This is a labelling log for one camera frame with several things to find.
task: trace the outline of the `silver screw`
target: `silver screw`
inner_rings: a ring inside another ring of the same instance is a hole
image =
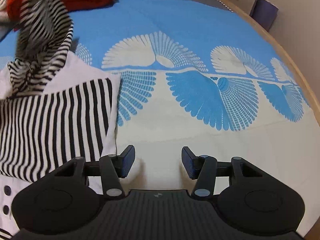
[[[122,194],[122,190],[118,188],[111,188],[107,190],[107,195],[110,197],[118,197]]]
[[[205,188],[199,188],[195,191],[195,194],[198,196],[198,197],[207,197],[210,195],[210,191],[205,189]]]

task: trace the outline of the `beige wall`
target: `beige wall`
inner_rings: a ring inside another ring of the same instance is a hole
[[[320,0],[268,0],[279,8],[269,33],[287,51],[320,100]],[[233,1],[250,13],[254,0]]]

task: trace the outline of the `black button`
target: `black button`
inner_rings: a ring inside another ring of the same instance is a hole
[[[4,193],[7,195],[7,196],[10,196],[11,195],[11,188],[6,185],[4,186]]]
[[[3,206],[3,213],[5,215],[9,214],[9,207],[7,205]]]

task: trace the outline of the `ribbed black surface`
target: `ribbed black surface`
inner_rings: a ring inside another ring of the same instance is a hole
[[[191,199],[184,190],[132,190],[123,200],[109,201],[87,226],[59,236],[39,236],[25,230],[13,240],[301,240],[292,232],[281,236],[251,236],[224,223],[210,203]]]

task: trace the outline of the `bed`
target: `bed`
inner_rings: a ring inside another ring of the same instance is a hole
[[[302,196],[307,233],[320,214],[319,104],[269,34],[220,0],[117,0],[70,16],[75,54],[122,74],[117,151],[136,148],[126,190],[191,189],[183,146],[218,161],[241,156]],[[0,43],[0,68],[16,35]],[[100,190],[95,178],[90,186]],[[227,186],[217,178],[215,193]]]

